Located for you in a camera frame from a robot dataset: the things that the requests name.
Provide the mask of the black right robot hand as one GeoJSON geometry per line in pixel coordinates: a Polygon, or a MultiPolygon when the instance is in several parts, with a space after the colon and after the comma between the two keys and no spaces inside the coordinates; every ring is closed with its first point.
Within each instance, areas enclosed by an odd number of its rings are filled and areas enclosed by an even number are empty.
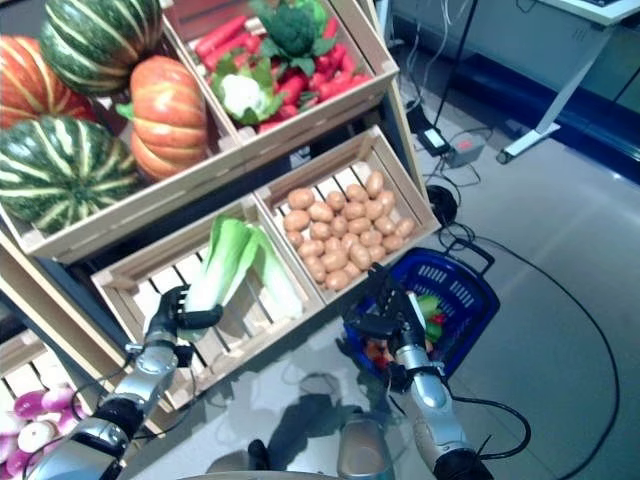
{"type": "Polygon", "coordinates": [[[370,338],[387,340],[392,355],[406,346],[425,349],[425,331],[419,312],[389,269],[374,262],[367,272],[364,286],[374,299],[376,310],[364,311],[357,301],[343,313],[345,324],[370,338]]]}

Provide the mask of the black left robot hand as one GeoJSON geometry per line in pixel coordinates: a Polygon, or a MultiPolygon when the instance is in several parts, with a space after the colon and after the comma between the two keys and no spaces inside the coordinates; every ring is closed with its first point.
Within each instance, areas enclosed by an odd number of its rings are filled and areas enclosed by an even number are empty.
{"type": "Polygon", "coordinates": [[[178,340],[196,343],[216,326],[223,316],[223,307],[216,304],[204,310],[188,310],[189,285],[173,287],[160,297],[155,314],[149,319],[144,344],[178,340]]]}

